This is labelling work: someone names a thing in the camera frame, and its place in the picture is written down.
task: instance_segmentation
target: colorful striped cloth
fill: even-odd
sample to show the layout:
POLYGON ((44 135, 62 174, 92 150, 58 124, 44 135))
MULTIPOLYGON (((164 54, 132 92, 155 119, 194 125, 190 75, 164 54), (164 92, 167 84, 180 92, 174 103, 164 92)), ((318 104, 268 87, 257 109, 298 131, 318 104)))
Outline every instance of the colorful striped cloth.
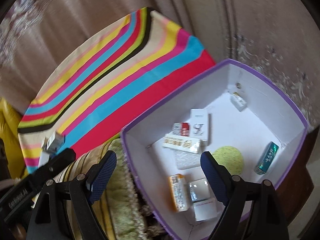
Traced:
POLYGON ((80 157, 214 64, 196 37, 150 8, 111 24, 57 67, 23 116, 28 171, 53 131, 66 136, 60 151, 70 147, 80 157))

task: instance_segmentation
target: red stripe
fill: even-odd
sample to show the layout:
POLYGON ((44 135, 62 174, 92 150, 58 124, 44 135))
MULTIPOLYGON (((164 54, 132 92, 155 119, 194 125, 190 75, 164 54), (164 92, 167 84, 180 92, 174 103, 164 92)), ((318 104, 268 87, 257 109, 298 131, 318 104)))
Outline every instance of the red stripe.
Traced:
POLYGON ((175 70, 170 75, 151 85, 106 117, 77 141, 71 147, 76 152, 77 158, 119 133, 125 125, 130 123, 145 110, 179 88, 191 78, 201 74, 214 65, 215 62, 207 51, 204 50, 201 56, 195 61, 175 70))
POLYGON ((33 115, 25 115, 23 117, 23 121, 33 121, 37 119, 42 119, 48 117, 50 115, 54 115, 60 111, 60 109, 64 108, 64 105, 72 98, 79 90, 81 90, 92 78, 94 78, 97 74, 99 74, 103 69, 108 67, 112 62, 114 62, 117 58, 119 58, 122 54, 124 54, 136 41, 141 26, 141 10, 137 11, 137 24, 135 29, 130 36, 130 38, 125 42, 120 49, 118 49, 112 56, 110 56, 104 63, 102 63, 98 68, 96 68, 84 81, 81 82, 79 86, 76 87, 64 100, 62 100, 59 104, 55 107, 51 108, 50 110, 40 113, 40 114, 33 114, 33 115))

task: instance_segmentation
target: blue gripper pad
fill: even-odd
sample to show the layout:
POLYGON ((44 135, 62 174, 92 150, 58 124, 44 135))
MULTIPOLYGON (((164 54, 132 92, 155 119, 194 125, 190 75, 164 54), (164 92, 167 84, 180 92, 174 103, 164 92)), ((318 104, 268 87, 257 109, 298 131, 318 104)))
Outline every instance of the blue gripper pad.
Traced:
POLYGON ((231 190, 231 175, 228 170, 219 165, 210 152, 202 153, 200 165, 217 200, 227 206, 228 192, 231 190))
POLYGON ((91 174, 89 175, 86 183, 88 190, 91 191, 88 199, 91 204, 100 199, 114 169, 116 168, 116 164, 116 154, 113 151, 107 151, 101 161, 92 166, 91 169, 93 169, 93 171, 90 171, 91 169, 89 170, 91 174))

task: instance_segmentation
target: white product box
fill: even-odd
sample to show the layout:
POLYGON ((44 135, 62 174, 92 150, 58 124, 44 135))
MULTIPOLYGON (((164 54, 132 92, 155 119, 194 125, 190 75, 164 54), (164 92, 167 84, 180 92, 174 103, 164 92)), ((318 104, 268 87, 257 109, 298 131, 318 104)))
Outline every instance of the white product box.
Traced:
POLYGON ((64 135, 56 131, 50 136, 47 142, 47 151, 50 153, 57 153, 60 147, 64 144, 64 135))
POLYGON ((48 144, 48 138, 44 137, 43 140, 42 140, 41 149, 42 150, 46 150, 47 149, 47 144, 48 144))
POLYGON ((207 109, 191 109, 190 137, 201 140, 201 145, 208 146, 209 116, 207 109))
POLYGON ((202 221, 217 217, 218 212, 216 202, 217 200, 215 198, 209 198, 193 203, 193 210, 195 211, 196 221, 202 221))
POLYGON ((206 178, 189 183, 189 192, 192 202, 198 202, 210 198, 209 183, 206 178))
POLYGON ((237 95, 236 93, 232 93, 230 95, 231 103, 241 112, 247 107, 247 102, 244 99, 237 95))
POLYGON ((199 153, 200 139, 174 134, 166 134, 162 147, 189 153, 199 153))
POLYGON ((39 158, 38 168, 45 165, 50 159, 50 154, 48 152, 42 151, 39 158))

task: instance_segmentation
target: yellow-green sponge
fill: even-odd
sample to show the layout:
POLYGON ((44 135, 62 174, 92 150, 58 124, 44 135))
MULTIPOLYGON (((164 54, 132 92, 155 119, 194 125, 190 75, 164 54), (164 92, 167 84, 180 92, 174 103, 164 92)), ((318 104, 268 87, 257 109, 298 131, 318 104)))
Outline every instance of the yellow-green sponge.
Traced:
POLYGON ((218 148, 212 156, 219 165, 227 168, 231 175, 240 175, 243 170, 244 161, 241 152, 232 146, 218 148))

